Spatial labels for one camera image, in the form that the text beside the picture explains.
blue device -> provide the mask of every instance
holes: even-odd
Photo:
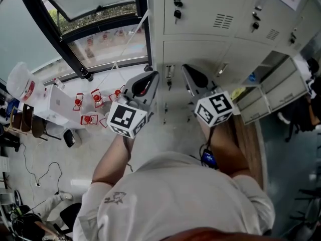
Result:
[[[202,163],[205,163],[207,166],[209,166],[212,169],[217,170],[218,166],[216,163],[216,160],[212,154],[212,152],[208,149],[204,149],[202,157],[201,157]]]

white t-shirt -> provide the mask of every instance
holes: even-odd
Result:
[[[263,234],[274,219],[270,199],[251,177],[231,179],[172,152],[114,187],[92,184],[83,195],[73,239],[160,241],[196,227]]]

black window frame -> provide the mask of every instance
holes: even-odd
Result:
[[[127,14],[123,16],[104,19],[98,22],[94,22],[94,23],[90,23],[88,25],[82,26],[76,30],[72,30],[62,35],[57,25],[55,24],[55,22],[52,20],[42,0],[22,0],[22,1],[24,2],[30,15],[32,16],[32,18],[34,19],[34,21],[36,22],[40,30],[44,33],[46,38],[49,40],[49,42],[52,44],[52,46],[57,50],[60,56],[66,61],[66,63],[72,68],[72,70],[81,79],[84,78],[81,74],[81,70],[86,69],[86,67],[76,57],[76,55],[71,50],[68,44],[72,41],[75,41],[80,38],[87,37],[89,35],[93,35],[102,31],[138,24],[142,16],[145,14],[145,12],[148,9],[147,0],[135,0],[137,14]],[[113,5],[112,7],[116,7],[120,5],[123,5],[123,3]],[[96,13],[96,12],[97,10],[90,12],[87,15]],[[143,22],[143,26],[145,30],[147,59],[146,61],[143,61],[143,62],[140,60],[139,64],[148,63],[149,65],[151,65],[151,48],[150,48],[148,17]],[[127,65],[123,63],[122,67],[130,66],[133,64],[135,63],[129,62]],[[103,70],[99,65],[97,65],[97,67],[99,68],[99,70],[97,71],[95,71],[95,67],[90,67],[88,68],[88,70],[91,71],[92,73],[101,72],[103,70],[110,70],[109,66],[106,66],[106,68]],[[69,78],[62,78],[61,80],[67,81],[69,80]]]

tile floor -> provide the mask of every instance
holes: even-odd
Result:
[[[304,211],[307,206],[306,201],[294,200],[303,197],[298,190],[315,187],[312,177],[318,158],[316,148],[321,145],[317,133],[321,131],[299,132],[297,135],[293,132],[292,139],[286,143],[288,126],[275,114],[261,119],[260,125],[267,161],[267,193],[276,212],[273,235],[280,236],[298,223],[290,220],[289,216],[295,215],[297,210]]]
[[[62,131],[61,126],[48,124],[48,133],[54,135]],[[63,173],[59,188],[72,193],[76,201],[80,201],[81,195],[90,185],[97,163],[115,136],[111,131],[107,135],[99,136],[89,134],[86,130],[79,130],[78,134],[83,144],[75,149],[68,148],[64,141],[56,139],[50,138],[47,142],[41,142],[42,140],[31,135],[21,137],[21,142],[27,147],[25,155],[28,169],[39,178],[48,170],[51,162],[58,162]],[[136,137],[130,164],[136,170],[162,151],[177,151],[198,156],[199,147],[204,141],[203,133],[195,119],[189,124],[162,125],[154,115],[151,122]],[[24,147],[21,146],[18,153],[13,148],[6,148],[5,151],[10,159],[9,184],[11,188],[19,190],[24,204],[33,207],[57,191],[60,171],[56,164],[53,164],[49,173],[40,180],[41,187],[36,187],[34,177],[25,168]],[[60,205],[51,217],[56,217],[63,207],[66,205]]]

window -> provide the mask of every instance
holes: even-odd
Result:
[[[142,27],[126,48],[136,28],[137,25],[129,25],[106,30],[71,42],[69,47],[86,68],[112,61],[147,56],[145,31]]]
[[[92,13],[88,16],[84,16],[80,19],[69,22],[57,11],[57,9],[48,0],[42,0],[42,1],[47,11],[49,12],[51,18],[53,19],[54,23],[58,27],[61,35],[94,22],[110,19],[113,17],[126,16],[126,15],[137,13],[136,4],[132,3],[128,5],[105,9],[100,12]]]
[[[151,64],[148,18],[134,34],[147,11],[147,0],[23,2],[62,57],[34,72],[44,82],[72,78],[74,73],[82,78],[83,69],[93,73],[108,70],[115,61],[119,67]]]

